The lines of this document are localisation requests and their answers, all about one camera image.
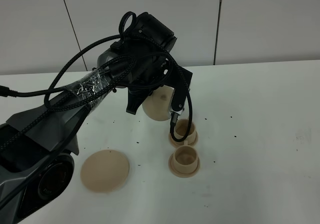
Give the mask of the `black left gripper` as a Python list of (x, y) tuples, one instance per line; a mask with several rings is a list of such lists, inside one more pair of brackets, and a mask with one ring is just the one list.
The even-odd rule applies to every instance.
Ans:
[(136, 114), (138, 108), (149, 96), (149, 92), (162, 87), (173, 71), (173, 64), (167, 56), (143, 56), (137, 60), (137, 66), (132, 70), (132, 80), (126, 81), (128, 100), (126, 112)]

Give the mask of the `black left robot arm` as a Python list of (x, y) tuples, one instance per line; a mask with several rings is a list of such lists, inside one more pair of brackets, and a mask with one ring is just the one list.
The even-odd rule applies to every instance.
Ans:
[(43, 105), (12, 115), (0, 126), (0, 221), (17, 224), (39, 210), (68, 186), (78, 154), (77, 132), (87, 116), (118, 88), (128, 89), (126, 111), (135, 114), (147, 96), (173, 72), (168, 53), (176, 37), (149, 13), (127, 12), (119, 33), (97, 67), (63, 87), (55, 79)]

